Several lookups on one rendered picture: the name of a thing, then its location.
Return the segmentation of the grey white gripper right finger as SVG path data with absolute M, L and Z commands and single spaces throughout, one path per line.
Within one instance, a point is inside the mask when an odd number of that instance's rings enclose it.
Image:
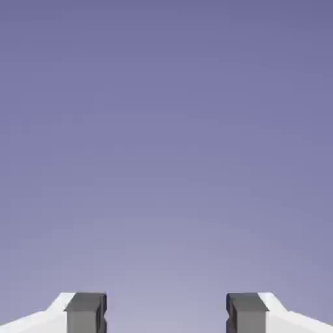
M 333 333 L 333 325 L 287 310 L 271 292 L 228 293 L 226 333 Z

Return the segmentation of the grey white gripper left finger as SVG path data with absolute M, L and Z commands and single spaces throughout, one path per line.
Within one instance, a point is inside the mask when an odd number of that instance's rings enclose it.
M 0 325 L 0 333 L 107 333 L 107 294 L 62 292 L 43 311 Z

